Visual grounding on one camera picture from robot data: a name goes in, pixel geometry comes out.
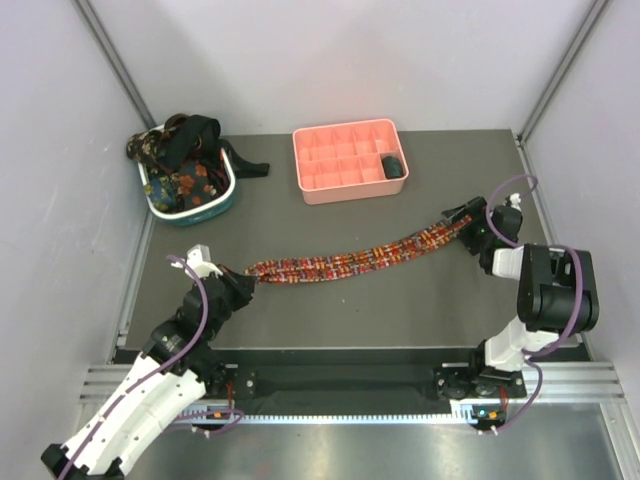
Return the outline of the red multicolour checked tie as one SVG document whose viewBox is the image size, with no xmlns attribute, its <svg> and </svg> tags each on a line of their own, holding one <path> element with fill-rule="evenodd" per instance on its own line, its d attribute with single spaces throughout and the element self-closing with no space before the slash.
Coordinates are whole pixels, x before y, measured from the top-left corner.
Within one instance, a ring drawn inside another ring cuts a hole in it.
<svg viewBox="0 0 640 480">
<path fill-rule="evenodd" d="M 265 260 L 247 267 L 245 274 L 264 284 L 321 283 L 364 275 L 447 246 L 471 220 L 470 214 L 444 219 L 399 240 L 351 253 Z"/>
</svg>

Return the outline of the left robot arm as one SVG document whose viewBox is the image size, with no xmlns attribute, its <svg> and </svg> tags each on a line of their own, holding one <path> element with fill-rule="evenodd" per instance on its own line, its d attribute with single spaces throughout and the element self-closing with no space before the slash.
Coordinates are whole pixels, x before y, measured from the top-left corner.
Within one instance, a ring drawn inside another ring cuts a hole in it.
<svg viewBox="0 0 640 480">
<path fill-rule="evenodd" d="M 229 374 L 210 343 L 251 302 L 255 285 L 255 277 L 226 268 L 199 275 L 98 412 L 69 440 L 44 450 L 52 477 L 123 479 L 185 408 L 220 394 Z"/>
</svg>

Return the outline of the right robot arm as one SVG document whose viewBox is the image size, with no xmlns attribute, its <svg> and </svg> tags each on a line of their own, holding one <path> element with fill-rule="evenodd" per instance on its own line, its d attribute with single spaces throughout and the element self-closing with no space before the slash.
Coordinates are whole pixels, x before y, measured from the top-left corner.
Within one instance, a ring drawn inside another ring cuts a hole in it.
<svg viewBox="0 0 640 480">
<path fill-rule="evenodd" d="M 467 365 L 435 369 L 437 391 L 456 400 L 518 392 L 526 360 L 595 327 L 599 301 L 592 257 L 584 250 L 519 244 L 523 214 L 517 194 L 493 208 L 475 197 L 442 215 L 446 226 L 459 227 L 459 239 L 481 269 L 517 281 L 518 292 L 515 318 L 473 349 Z"/>
</svg>

